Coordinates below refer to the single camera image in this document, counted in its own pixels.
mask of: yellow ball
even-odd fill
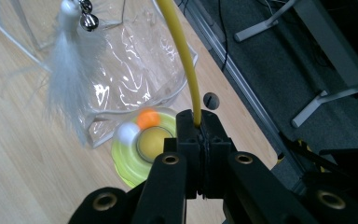
[[[164,138],[171,137],[171,133],[164,128],[148,128],[139,135],[137,150],[143,159],[152,162],[164,151]]]

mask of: white ball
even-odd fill
[[[140,131],[141,129],[138,125],[132,122],[122,123],[117,130],[118,141],[126,146],[130,146]]]

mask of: screw hole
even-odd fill
[[[117,196],[110,192],[101,193],[98,195],[94,202],[92,203],[92,207],[97,211],[106,211],[109,208],[115,206],[117,203]]]
[[[325,190],[318,190],[317,196],[321,203],[330,208],[344,209],[346,207],[344,200],[342,200],[334,193]]]
[[[252,157],[246,156],[246,155],[242,155],[242,154],[237,155],[237,156],[235,157],[235,160],[236,160],[237,162],[239,162],[239,163],[242,163],[242,164],[250,164],[250,163],[253,162],[253,158],[252,158]]]
[[[167,165],[174,165],[179,162],[179,158],[177,156],[166,156],[162,159],[162,162]]]
[[[208,109],[215,110],[220,106],[219,97],[213,92],[208,92],[203,97],[203,103]]]

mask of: orange ball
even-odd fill
[[[151,127],[159,126],[160,117],[156,110],[147,108],[139,113],[136,119],[136,124],[141,130],[148,129]]]

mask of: green ring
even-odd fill
[[[163,107],[154,108],[160,115],[159,127],[166,129],[173,137],[176,137],[175,113]],[[134,122],[139,113],[133,113],[128,121]],[[136,150],[136,137],[130,146],[121,144],[117,136],[113,135],[112,158],[116,171],[120,178],[131,188],[144,182],[149,175],[152,163],[141,158]]]

